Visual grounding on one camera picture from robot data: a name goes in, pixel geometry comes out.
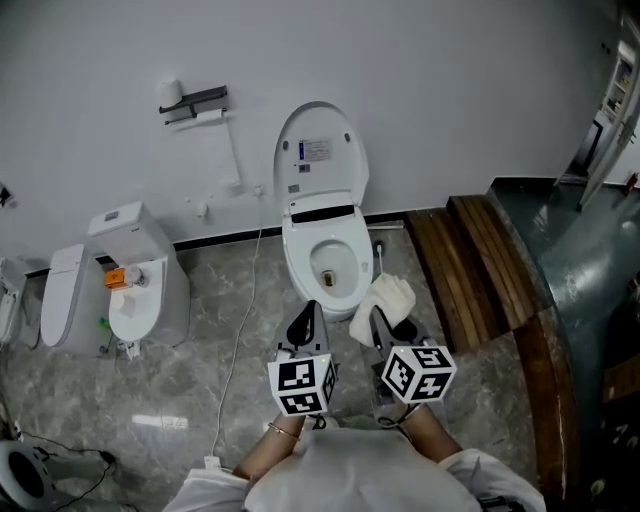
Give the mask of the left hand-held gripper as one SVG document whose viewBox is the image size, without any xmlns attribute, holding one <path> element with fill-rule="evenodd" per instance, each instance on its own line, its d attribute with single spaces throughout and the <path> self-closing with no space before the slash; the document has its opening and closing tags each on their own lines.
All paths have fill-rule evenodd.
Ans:
<svg viewBox="0 0 640 512">
<path fill-rule="evenodd" d="M 326 413 L 337 382 L 321 305 L 297 305 L 277 328 L 277 350 L 268 364 L 271 393 L 284 416 Z"/>
</svg>

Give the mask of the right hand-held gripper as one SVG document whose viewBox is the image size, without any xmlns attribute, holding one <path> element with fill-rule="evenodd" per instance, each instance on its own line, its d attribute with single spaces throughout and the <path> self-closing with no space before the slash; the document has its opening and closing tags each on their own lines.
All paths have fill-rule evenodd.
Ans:
<svg viewBox="0 0 640 512">
<path fill-rule="evenodd" d="M 426 327 L 414 316 L 393 329 L 382 309 L 374 306 L 369 325 L 380 358 L 372 365 L 377 404 L 441 403 L 457 373 L 448 348 L 432 344 Z"/>
</svg>

